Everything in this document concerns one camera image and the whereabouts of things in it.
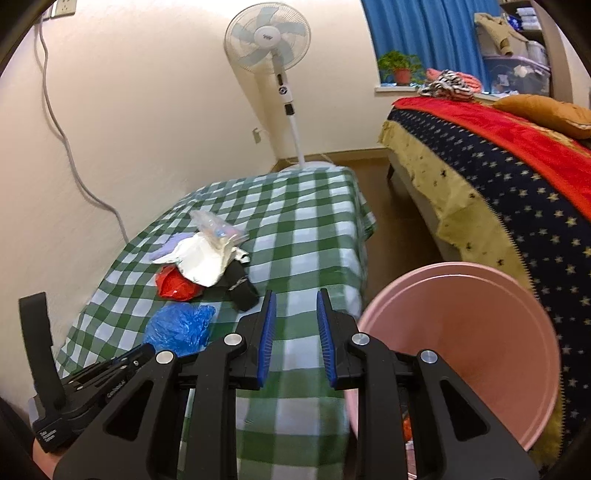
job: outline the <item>blue plastic bag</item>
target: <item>blue plastic bag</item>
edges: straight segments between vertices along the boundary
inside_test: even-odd
[[[177,356],[196,353],[207,345],[207,327],[215,313],[210,305],[166,304],[148,320],[144,343],[151,343],[156,352],[170,350]]]

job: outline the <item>fan pole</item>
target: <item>fan pole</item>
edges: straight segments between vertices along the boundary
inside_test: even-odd
[[[297,162],[299,163],[301,168],[304,168],[306,161],[304,159],[304,154],[301,152],[300,133],[298,132],[298,129],[297,129],[296,115],[294,113],[292,113],[292,114],[288,113],[287,118],[290,121],[291,135],[293,135],[293,137],[294,137],[295,154],[297,155]]]
[[[285,114],[290,122],[291,136],[294,138],[297,161],[300,168],[304,168],[306,160],[304,159],[304,154],[301,152],[300,132],[297,128],[296,113],[292,104],[293,95],[291,94],[291,89],[287,83],[287,75],[285,74],[281,58],[273,54],[272,59],[273,69],[275,71],[275,81],[277,82],[279,95],[281,96],[285,107]]]

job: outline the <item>blue curtain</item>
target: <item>blue curtain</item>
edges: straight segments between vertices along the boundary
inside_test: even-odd
[[[500,16],[498,0],[362,0],[377,58],[416,54],[427,68],[474,75],[488,85],[474,13]]]

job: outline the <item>clear plastic bag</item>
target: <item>clear plastic bag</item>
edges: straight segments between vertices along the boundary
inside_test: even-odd
[[[189,215],[199,231],[220,250],[228,244],[231,247],[237,247],[248,239],[248,234],[244,230],[230,225],[214,213],[192,210]]]

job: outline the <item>fan grille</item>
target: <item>fan grille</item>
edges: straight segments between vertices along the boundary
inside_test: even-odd
[[[310,47],[310,26],[304,18],[293,7],[286,4],[280,3],[263,3],[252,5],[251,7],[245,8],[238,15],[236,15],[226,30],[224,38],[224,49],[228,59],[240,65],[242,68],[255,73],[272,73],[273,63],[271,60],[271,54],[261,60],[260,62],[250,65],[244,62],[243,58],[257,50],[257,45],[241,40],[232,35],[234,27],[239,24],[250,33],[254,33],[256,30],[256,19],[263,8],[276,8],[277,11],[271,17],[271,25],[277,25],[280,23],[294,22],[301,24],[305,29],[304,35],[298,35],[294,33],[282,33],[281,38],[285,40],[293,51],[293,59],[284,65],[284,68],[290,69],[296,65],[306,55],[308,48]]]

